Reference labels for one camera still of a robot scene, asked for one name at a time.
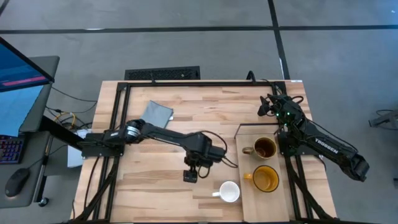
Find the wooden tray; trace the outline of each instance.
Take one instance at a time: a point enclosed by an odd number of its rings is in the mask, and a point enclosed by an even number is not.
[[[236,135],[236,150],[238,153],[239,176],[241,181],[243,220],[246,222],[287,222],[287,210],[284,186],[280,175],[278,156],[274,155],[268,160],[260,161],[250,155],[242,153],[244,147],[252,147],[259,137],[275,139],[273,134],[238,134]],[[253,173],[261,165],[271,166],[279,175],[279,186],[271,192],[265,193],[257,189],[253,182],[244,180],[243,174]]]

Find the mouse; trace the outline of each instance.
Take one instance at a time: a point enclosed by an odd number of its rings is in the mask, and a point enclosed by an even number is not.
[[[21,168],[15,171],[6,183],[5,194],[7,197],[14,197],[18,195],[24,187],[28,177],[29,169]]]

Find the gray cloth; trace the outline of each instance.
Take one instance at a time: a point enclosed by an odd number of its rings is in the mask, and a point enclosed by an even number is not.
[[[173,109],[157,104],[151,100],[140,118],[154,126],[165,128],[172,115]]]

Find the floor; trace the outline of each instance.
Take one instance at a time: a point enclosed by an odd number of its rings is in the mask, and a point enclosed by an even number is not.
[[[54,86],[73,96],[97,99],[103,80],[123,79],[132,68],[199,65],[202,79],[282,79],[274,31],[118,32],[67,34],[68,29],[271,26],[266,0],[0,0],[2,30],[63,30],[62,34],[3,34],[27,56],[58,55]],[[280,26],[368,26],[398,24],[394,0],[278,0]],[[354,144],[371,169],[364,183],[331,162],[327,174],[342,220],[396,223],[398,138],[370,128],[376,110],[398,108],[398,30],[283,30],[291,79],[303,80],[314,121]],[[83,111],[91,105],[51,92],[49,107]],[[94,110],[80,116],[93,119]],[[0,223],[67,220],[79,170],[50,177],[44,208],[0,210]]]

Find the computer monitor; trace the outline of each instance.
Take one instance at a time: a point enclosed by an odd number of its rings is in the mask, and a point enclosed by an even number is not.
[[[0,92],[54,82],[54,78],[0,37]]]

